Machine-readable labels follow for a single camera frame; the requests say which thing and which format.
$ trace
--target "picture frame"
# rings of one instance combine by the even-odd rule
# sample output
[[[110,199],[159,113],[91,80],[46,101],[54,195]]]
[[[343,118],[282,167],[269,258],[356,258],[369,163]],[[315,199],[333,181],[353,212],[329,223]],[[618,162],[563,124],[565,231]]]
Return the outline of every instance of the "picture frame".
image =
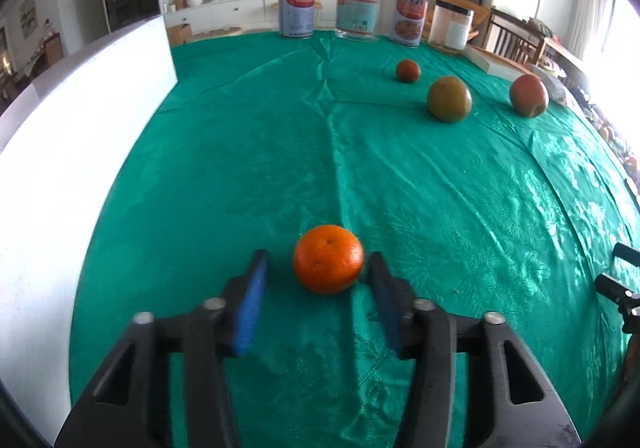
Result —
[[[23,38],[27,38],[38,27],[38,18],[36,16],[36,1],[24,0],[24,2],[20,5],[19,13],[22,36]]]
[[[0,53],[9,50],[9,45],[6,41],[6,30],[4,26],[0,26]]]

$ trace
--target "small round fruit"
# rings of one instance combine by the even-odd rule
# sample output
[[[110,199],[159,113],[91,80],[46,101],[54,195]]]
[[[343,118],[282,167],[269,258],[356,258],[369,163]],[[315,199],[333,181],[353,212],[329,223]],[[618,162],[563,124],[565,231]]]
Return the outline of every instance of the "small round fruit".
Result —
[[[417,62],[405,58],[396,66],[396,77],[400,82],[413,83],[420,78],[420,66]]]
[[[598,134],[602,136],[602,139],[604,139],[605,141],[609,141],[611,137],[609,134],[609,128],[606,126],[603,126],[600,129],[598,129]]]
[[[540,116],[549,105],[545,85],[533,74],[517,77],[509,89],[509,98],[514,111],[527,118]]]
[[[302,285],[321,295],[333,295],[356,281],[364,250],[350,231],[333,224],[306,232],[293,251],[293,270]]]
[[[471,112],[471,93],[455,76],[443,76],[431,84],[427,93],[431,114],[445,123],[464,120]]]

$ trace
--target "can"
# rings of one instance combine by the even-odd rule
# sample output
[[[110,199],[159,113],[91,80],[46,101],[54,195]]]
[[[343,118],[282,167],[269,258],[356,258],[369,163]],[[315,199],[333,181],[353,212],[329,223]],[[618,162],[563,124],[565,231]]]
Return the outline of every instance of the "can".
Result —
[[[310,38],[314,34],[316,0],[278,0],[278,25],[284,38]]]
[[[389,39],[410,48],[417,48],[422,37],[428,1],[396,0]]]

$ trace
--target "white cabinet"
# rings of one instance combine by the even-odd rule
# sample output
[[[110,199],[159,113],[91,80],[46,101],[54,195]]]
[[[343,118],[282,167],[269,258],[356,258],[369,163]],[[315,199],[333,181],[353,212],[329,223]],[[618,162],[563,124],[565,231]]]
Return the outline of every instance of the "white cabinet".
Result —
[[[207,6],[180,10],[179,12],[166,14],[164,16],[164,24],[167,27],[177,26],[178,24],[190,24],[193,33],[203,32],[211,29],[211,11]]]
[[[320,10],[320,20],[335,23],[335,9],[337,0],[321,0],[322,9]]]
[[[317,0],[316,28],[335,26],[336,0]],[[190,24],[193,33],[218,30],[230,26],[243,29],[276,30],[278,28],[278,0],[219,0],[195,8],[187,8],[164,15],[167,27]]]
[[[265,22],[264,0],[236,0],[211,3],[214,30],[229,26],[245,26]]]
[[[316,28],[334,28],[335,27],[335,7],[337,0],[318,0],[322,8],[316,16]]]
[[[264,0],[264,14],[267,22],[278,22],[278,0]]]

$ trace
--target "red apple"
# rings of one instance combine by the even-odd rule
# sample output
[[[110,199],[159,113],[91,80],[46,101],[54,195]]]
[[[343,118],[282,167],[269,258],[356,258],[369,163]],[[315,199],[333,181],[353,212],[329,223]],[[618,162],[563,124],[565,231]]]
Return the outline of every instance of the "red apple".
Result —
[[[509,98],[514,111],[527,118],[540,116],[549,105],[545,85],[533,74],[523,74],[516,78],[509,89]]]

